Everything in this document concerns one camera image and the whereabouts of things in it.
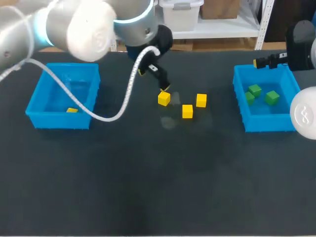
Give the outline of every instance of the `white storage box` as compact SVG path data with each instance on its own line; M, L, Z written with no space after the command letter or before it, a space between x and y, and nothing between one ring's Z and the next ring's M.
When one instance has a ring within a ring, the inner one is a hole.
M172 31L192 31L204 0L160 0L164 23Z

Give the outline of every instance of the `white cable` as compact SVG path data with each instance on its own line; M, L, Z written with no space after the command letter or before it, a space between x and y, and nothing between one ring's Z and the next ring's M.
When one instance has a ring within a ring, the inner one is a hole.
M8 70L4 71L1 75L0 75L0 82L5 79L11 72L13 71L16 71L16 70L19 70L21 68L21 66L25 63L25 62L28 62L28 63L33 63L37 66L39 66L40 68L42 68L44 71L46 71L59 85L60 87L66 92L66 94L83 110L85 111L87 114L89 114L91 117L97 119L97 120L100 120L100 121L103 121L103 122L113 122L117 119L119 119L127 105L128 105L128 102L129 102L129 98L130 98L130 95L132 93L132 90L133 90L133 85L134 85L134 81L135 81L135 77L137 75L137 71L138 71L138 68L139 68L139 65L143 59L143 57L149 52L149 51L152 51L154 52L154 54L156 56L159 56L160 55L160 51L154 47L154 46L148 46L146 47L137 57L136 61L135 61L135 64L133 66L133 69L132 69L132 72L131 72L131 75L130 75L130 78L129 78L129 81L128 81L128 86L127 86L127 89L126 89L126 94L125 94L125 98L124 98L124 101L123 101L123 104L122 104L122 107L121 109L119 110L119 112L117 113L117 115L115 115L114 117L112 118L104 118L104 117L101 117L101 116L98 116L96 114L94 114L93 112L91 112L89 109L87 109L71 92L70 90L68 90L68 88L62 83L62 81L55 75L55 73L53 73L53 71L51 69L49 69L46 65L44 65L43 63L35 60L35 59L32 59L31 56L32 56L32 53L34 51L34 48L35 48L35 40L34 40L34 36L33 36L33 33L32 33L32 28L30 26L30 23L27 19L27 17L23 14L22 11L20 11L18 8L14 7L14 6L7 6L7 8L10 8L12 10L14 10L24 21L26 27L27 27L27 30L28 30L28 34L29 34L29 41L30 41L30 45L29 45L29 52L28 52L28 55L26 57L26 59L22 60L20 63L14 65L13 67L9 68Z
M137 75L137 71L138 71L138 68L139 68L139 65L143 59L143 57L149 52L149 51L152 51L154 52L154 54L156 56L159 56L160 55L160 51L154 47L154 46L148 46L146 47L137 57L136 61L135 61L135 64L133 66L133 69L132 69L132 72L131 72L131 75L130 75L130 78L129 78L129 82L128 82L128 86L127 86L127 89L126 89L126 94L125 94L125 98L124 98L124 101L123 101L123 104L122 104L122 107L121 109L119 110L119 112L117 113L117 115L115 115L114 117L112 118L104 118L104 117L101 117L101 116L98 116L96 114L94 114L93 112L91 112L89 109L87 109L71 92L70 90L68 90L68 88L61 82L61 80L53 73L53 71L51 69L49 69L46 65L44 65L43 63L35 60L35 59L28 59L26 62L29 62L29 63L33 63L37 66L39 66L40 68L42 68L43 70L45 70L59 85L60 87L66 92L66 94L83 110L85 111L87 114L89 114L91 117L97 119L97 120L100 120L100 121L103 121L103 122L113 122L117 119L119 119L127 105L128 105L128 101L129 101L129 98L130 98L130 95L132 93L132 89L133 89L133 85L134 85L134 80L135 80L135 77Z

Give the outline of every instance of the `cardboard box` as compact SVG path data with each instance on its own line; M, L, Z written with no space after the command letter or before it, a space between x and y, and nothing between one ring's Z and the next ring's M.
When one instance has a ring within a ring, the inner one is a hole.
M202 19L236 19L241 0L204 0Z

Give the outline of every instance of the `glowing blue ring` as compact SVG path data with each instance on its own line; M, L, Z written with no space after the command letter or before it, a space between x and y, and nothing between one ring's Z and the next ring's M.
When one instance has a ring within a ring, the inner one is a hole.
M128 23L133 23L133 22L139 21L140 19L147 16L148 13L153 9L153 7L154 7L154 0L151 0L147 9L141 15L139 15L135 18L129 19L129 20L114 20L114 22L119 23L119 24L128 24Z

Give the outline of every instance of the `wooden floor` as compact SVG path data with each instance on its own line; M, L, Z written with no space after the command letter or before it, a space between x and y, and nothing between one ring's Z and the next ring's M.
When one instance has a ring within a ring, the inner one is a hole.
M230 50L254 50L256 38L234 39L195 39L175 40L172 50L180 51L230 51ZM264 43L263 50L286 49L284 42ZM47 48L45 52L60 52L57 48ZM122 44L118 45L118 51L126 51Z

